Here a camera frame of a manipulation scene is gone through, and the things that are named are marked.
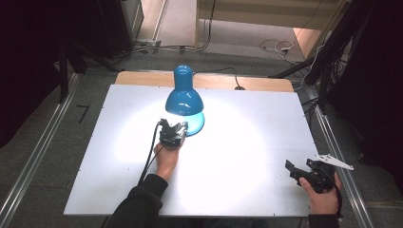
gray floor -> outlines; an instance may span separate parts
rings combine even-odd
[[[135,53],[127,56],[118,67],[126,70],[172,70],[179,64],[187,64],[195,71],[234,67],[238,74],[264,76],[282,72],[289,64],[282,60],[267,60],[216,53],[160,50],[157,54]],[[91,133],[101,111],[109,85],[117,72],[102,66],[90,68],[80,76],[77,90],[64,119],[59,125],[47,153],[24,195],[9,227],[101,227],[105,217],[67,217],[63,215],[70,187],[74,183],[81,160],[86,152]],[[0,149],[0,198],[4,199],[16,181],[24,163],[38,142],[58,101],[59,89],[55,89],[24,123],[13,140]],[[298,92],[302,102],[308,97],[304,90]],[[77,105],[88,105],[89,110],[79,123],[84,110]],[[347,163],[355,167],[355,182],[365,200],[375,227],[403,227],[401,218],[402,196],[393,177],[377,166],[357,162],[359,151],[349,131],[349,126],[336,112],[327,106],[336,138]],[[312,132],[319,153],[328,153],[316,118],[312,118]],[[343,191],[344,220],[341,227],[358,227],[355,214]],[[270,218],[272,228],[297,227],[299,218]],[[306,219],[302,227],[307,227]]]

human hand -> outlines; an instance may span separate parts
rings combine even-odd
[[[312,215],[335,215],[337,213],[338,200],[335,188],[318,194],[306,179],[300,178],[299,182],[303,190],[308,194]],[[335,183],[338,189],[341,189],[341,181],[337,173],[335,173]]]
[[[179,151],[182,146],[175,149],[163,146],[158,143],[154,147],[154,153],[157,155],[157,175],[166,181],[171,177],[179,158]]]

aluminum rail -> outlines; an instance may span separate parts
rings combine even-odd
[[[306,91],[310,99],[314,99],[317,97],[317,92],[313,85],[308,85],[306,87]],[[328,117],[326,115],[323,115],[318,106],[316,107],[315,113],[317,115],[317,120],[319,121],[326,142],[328,143],[331,155],[336,159],[344,162],[344,158],[340,148],[338,147],[335,134],[330,127]],[[337,169],[337,173],[340,176],[341,181],[343,182],[343,187],[346,190],[347,196],[349,197],[350,203],[355,212],[355,218],[358,221],[359,227],[374,228],[374,223],[367,210],[365,202],[362,199],[361,194],[359,193],[358,187],[355,184],[355,180],[351,172],[352,171],[343,168]]]
[[[79,83],[79,75],[74,73],[69,82],[69,88],[71,90],[68,93],[65,100],[58,104],[48,125],[33,149],[27,163],[25,164],[20,176],[17,181],[11,187],[6,199],[1,207],[0,211],[0,228],[7,228],[14,216],[15,211],[17,210],[18,205],[20,204],[23,196],[27,192],[30,182],[32,181],[33,176],[42,159],[44,158],[48,146],[57,131],[57,128],[62,121],[67,108],[71,102],[71,99],[75,93],[76,87]]]

wooden board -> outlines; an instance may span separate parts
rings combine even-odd
[[[286,79],[237,77],[240,86],[246,90],[294,92],[291,82]],[[119,73],[115,84],[137,86],[174,86],[172,71],[124,71]],[[195,88],[234,89],[237,86],[235,75],[196,74],[193,78]]]

wrist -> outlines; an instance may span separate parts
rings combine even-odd
[[[172,175],[172,170],[171,169],[157,169],[156,175],[160,176],[165,181],[168,181],[168,179]]]

